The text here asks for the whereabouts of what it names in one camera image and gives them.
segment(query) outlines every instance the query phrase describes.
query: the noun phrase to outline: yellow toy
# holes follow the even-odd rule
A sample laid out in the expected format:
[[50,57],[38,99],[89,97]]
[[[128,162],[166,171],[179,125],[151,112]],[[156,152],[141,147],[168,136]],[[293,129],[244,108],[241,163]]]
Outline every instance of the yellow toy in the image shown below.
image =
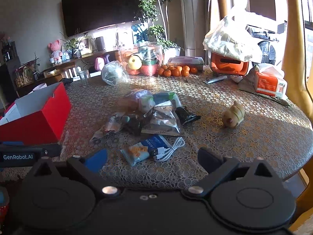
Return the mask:
[[240,103],[234,101],[234,104],[222,114],[223,124],[226,127],[235,128],[243,121],[245,116],[245,109]]

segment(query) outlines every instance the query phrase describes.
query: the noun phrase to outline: white vase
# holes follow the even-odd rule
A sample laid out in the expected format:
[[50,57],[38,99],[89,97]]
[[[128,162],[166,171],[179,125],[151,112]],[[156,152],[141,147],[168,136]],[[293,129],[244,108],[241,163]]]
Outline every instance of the white vase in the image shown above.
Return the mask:
[[165,50],[163,64],[167,64],[168,60],[171,57],[179,56],[179,54],[180,54],[180,48],[169,48]]

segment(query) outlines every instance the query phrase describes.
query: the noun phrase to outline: tissue box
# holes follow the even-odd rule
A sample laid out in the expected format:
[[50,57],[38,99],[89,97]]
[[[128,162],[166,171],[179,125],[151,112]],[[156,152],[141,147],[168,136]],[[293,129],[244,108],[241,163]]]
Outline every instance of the tissue box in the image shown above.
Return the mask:
[[282,98],[286,94],[287,82],[273,75],[256,72],[255,90],[260,94]]
[[0,141],[40,145],[59,141],[71,110],[63,83],[55,83],[22,98],[0,119]]

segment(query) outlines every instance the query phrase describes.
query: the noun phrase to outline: toy figure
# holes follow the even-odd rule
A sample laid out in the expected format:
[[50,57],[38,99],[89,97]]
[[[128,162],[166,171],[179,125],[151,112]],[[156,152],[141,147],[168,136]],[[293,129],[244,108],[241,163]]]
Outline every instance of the toy figure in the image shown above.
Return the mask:
[[54,58],[55,63],[57,62],[62,62],[62,52],[60,51],[61,49],[61,41],[56,40],[52,43],[49,43],[48,48],[51,49],[52,54],[51,58]]
[[236,101],[234,104],[226,111],[223,112],[222,121],[226,127],[235,128],[244,119],[245,109],[242,105]]

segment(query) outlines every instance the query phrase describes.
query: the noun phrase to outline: speaker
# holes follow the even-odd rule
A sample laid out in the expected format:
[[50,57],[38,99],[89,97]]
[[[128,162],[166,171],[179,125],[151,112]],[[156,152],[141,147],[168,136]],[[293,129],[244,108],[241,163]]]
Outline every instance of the speaker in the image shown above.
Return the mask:
[[96,46],[98,51],[105,50],[104,38],[103,36],[96,38]]

